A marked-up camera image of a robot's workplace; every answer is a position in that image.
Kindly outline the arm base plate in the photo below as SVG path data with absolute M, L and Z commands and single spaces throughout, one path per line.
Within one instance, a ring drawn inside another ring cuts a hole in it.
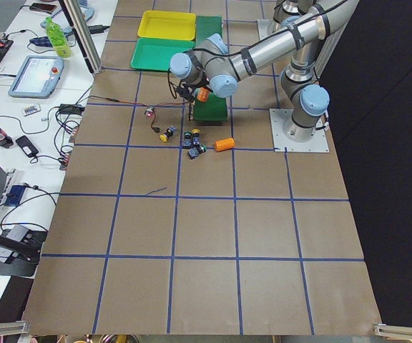
M 312 128 L 295 124 L 292 109 L 270 109 L 273 150 L 276 152 L 328 153 L 329 147 L 321 119 Z
M 257 20 L 257 30 L 258 30 L 258 36 L 259 36 L 260 41 L 274 34 L 279 29 L 280 29 L 280 23 L 272 19 L 258 19 Z

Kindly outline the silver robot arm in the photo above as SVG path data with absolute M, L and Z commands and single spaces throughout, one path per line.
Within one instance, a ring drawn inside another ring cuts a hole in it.
M 213 34 L 198 47 L 170 59 L 169 70 L 180 79 L 177 93 L 192 101 L 195 89 L 207 87 L 215 96 L 230 97 L 239 81 L 290 55 L 280 83 L 294 109 L 284 121 L 283 133 L 292 141 L 307 142 L 330 102 L 327 90 L 315 83 L 315 77 L 325 67 L 357 5 L 357 1 L 300 1 L 300 17 L 233 54 L 220 35 Z
M 282 21 L 289 16 L 304 15 L 317 0 L 277 0 L 273 9 L 274 21 Z

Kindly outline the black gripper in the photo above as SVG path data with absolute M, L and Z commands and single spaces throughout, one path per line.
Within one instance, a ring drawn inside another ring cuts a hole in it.
M 181 96 L 184 100 L 187 100 L 189 103 L 195 103 L 194 92 L 196 89 L 202 87 L 206 92 L 211 92 L 209 86 L 205 86 L 206 81 L 201 81 L 199 84 L 188 84 L 185 80 L 180 80 L 178 85 L 175 87 L 175 92 Z

